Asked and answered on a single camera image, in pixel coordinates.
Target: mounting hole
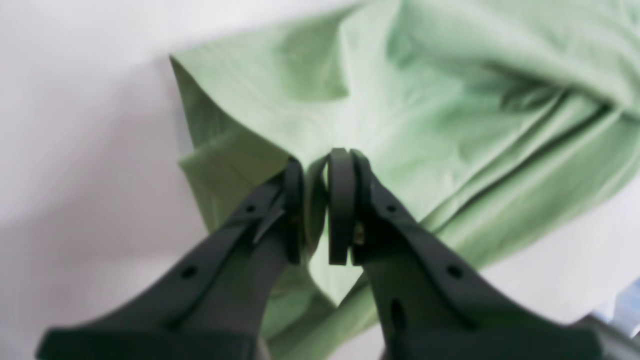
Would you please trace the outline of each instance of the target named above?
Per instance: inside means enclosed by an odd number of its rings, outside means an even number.
[[[198,273],[198,268],[195,266],[189,266],[188,268],[184,269],[181,273],[181,276],[183,279],[190,279],[192,277],[194,277],[196,274]]]
[[[398,299],[391,301],[391,322],[394,324],[394,329],[397,332],[406,329],[406,316]]]
[[[449,275],[455,277],[456,279],[462,278],[462,269],[457,267],[456,265],[447,266],[447,272]]]

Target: light green cloth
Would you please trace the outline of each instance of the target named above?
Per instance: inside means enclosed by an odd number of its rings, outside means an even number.
[[[636,175],[639,9],[369,1],[174,54],[195,148],[181,166],[214,231],[288,154],[308,165],[360,149],[480,268]],[[326,238],[318,254],[274,290],[263,324],[273,359],[324,359],[376,322],[366,281],[352,289],[360,270],[330,268]]]

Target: white backdrop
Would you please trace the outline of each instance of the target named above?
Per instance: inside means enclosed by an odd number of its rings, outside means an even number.
[[[205,230],[172,51],[342,0],[0,1],[0,359],[131,298]],[[561,322],[640,274],[640,182],[483,273]],[[334,355],[373,359],[374,329]]]

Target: white surface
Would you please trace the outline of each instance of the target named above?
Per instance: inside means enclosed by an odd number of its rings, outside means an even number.
[[[129,299],[205,234],[176,165],[189,141],[167,54],[339,2],[0,2],[1,359]],[[485,274],[573,320],[640,274],[639,200],[636,183]]]

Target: green fabric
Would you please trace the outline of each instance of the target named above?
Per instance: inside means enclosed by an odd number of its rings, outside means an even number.
[[[416,219],[481,268],[616,193],[640,166],[640,5],[381,0],[172,56],[210,231],[288,154],[360,149]],[[326,237],[290,268],[263,336],[320,360],[376,322]]]

